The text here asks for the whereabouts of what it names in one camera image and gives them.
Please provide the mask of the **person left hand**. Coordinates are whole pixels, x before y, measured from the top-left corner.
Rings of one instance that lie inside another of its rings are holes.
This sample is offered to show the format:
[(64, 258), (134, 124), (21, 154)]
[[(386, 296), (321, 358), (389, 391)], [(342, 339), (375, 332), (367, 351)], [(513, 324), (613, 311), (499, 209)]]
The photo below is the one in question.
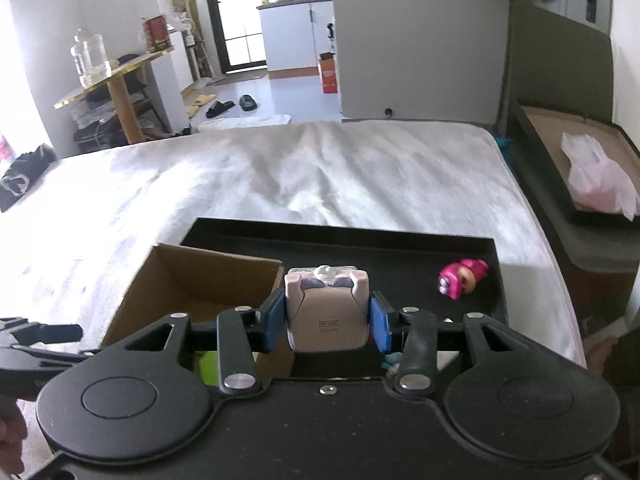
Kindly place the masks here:
[(7, 474), (21, 474), (24, 471), (22, 460), (23, 442), (27, 438), (26, 422), (16, 400), (8, 396), (1, 397), (1, 469)]

